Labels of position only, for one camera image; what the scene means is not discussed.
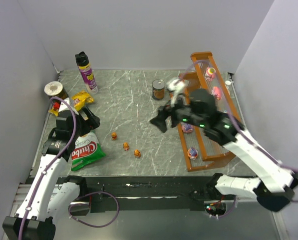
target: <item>green chips bag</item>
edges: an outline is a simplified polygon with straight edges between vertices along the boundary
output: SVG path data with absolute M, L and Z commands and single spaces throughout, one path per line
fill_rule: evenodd
M 75 142 L 75 149 L 71 154 L 71 171 L 77 171 L 104 156 L 105 153 L 101 150 L 97 136 L 91 131 L 87 135 L 78 137 Z

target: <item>red cap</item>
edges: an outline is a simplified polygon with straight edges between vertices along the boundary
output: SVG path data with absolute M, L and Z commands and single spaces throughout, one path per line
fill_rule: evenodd
M 60 103 L 55 102 L 55 103 L 53 104 L 53 109 L 54 109 L 54 110 L 58 110 L 59 108 L 60 108 Z

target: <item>wooden dish rack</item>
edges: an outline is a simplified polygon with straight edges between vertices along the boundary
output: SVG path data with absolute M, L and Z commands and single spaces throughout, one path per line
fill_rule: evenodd
M 192 62 L 196 62 L 197 60 L 205 60 L 206 62 L 196 64 L 195 71 L 189 72 L 184 76 L 184 80 L 189 82 L 185 90 L 186 96 L 195 89 L 204 88 L 211 92 L 213 87 L 221 86 L 231 112 L 238 120 L 241 120 L 212 57 L 212 53 L 195 52 L 191 55 L 191 60 Z M 213 67 L 216 70 L 216 77 L 212 81 L 205 79 L 207 67 Z M 221 100 L 217 101 L 218 109 L 222 112 L 227 108 L 224 101 L 224 96 L 222 96 Z M 192 133 L 183 133 L 181 124 L 178 124 L 177 127 L 188 172 L 222 168 L 235 157 L 233 153 L 205 137 L 202 128 L 195 126 Z M 190 160 L 187 155 L 188 148 L 190 147 L 194 147 L 199 152 L 195 160 Z

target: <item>gray wall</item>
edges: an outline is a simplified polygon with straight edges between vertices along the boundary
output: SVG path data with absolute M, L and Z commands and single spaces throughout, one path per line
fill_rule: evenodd
M 298 167 L 298 0 L 274 1 L 234 81 L 251 133 L 277 159 Z M 283 214 L 298 240 L 298 204 Z
M 234 73 L 273 0 L 18 0 L 58 70 L 186 69 L 212 51 Z
M 27 178 L 56 71 L 17 1 L 0 1 L 0 239 L 18 184 Z

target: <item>small orange figure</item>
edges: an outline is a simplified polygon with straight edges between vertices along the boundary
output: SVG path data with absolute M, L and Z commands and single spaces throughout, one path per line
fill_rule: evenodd
M 139 158 L 139 157 L 141 157 L 141 153 L 140 153 L 140 151 L 138 150 L 138 149 L 136 149 L 136 150 L 134 150 L 134 156 L 136 157 L 136 158 Z
M 112 137 L 112 140 L 117 140 L 117 134 L 115 133 L 115 131 L 111 133 L 111 137 Z
M 129 150 L 129 144 L 128 144 L 127 142 L 124 142 L 124 143 L 123 143 L 123 149 L 124 149 L 125 151 L 128 151 L 128 150 Z

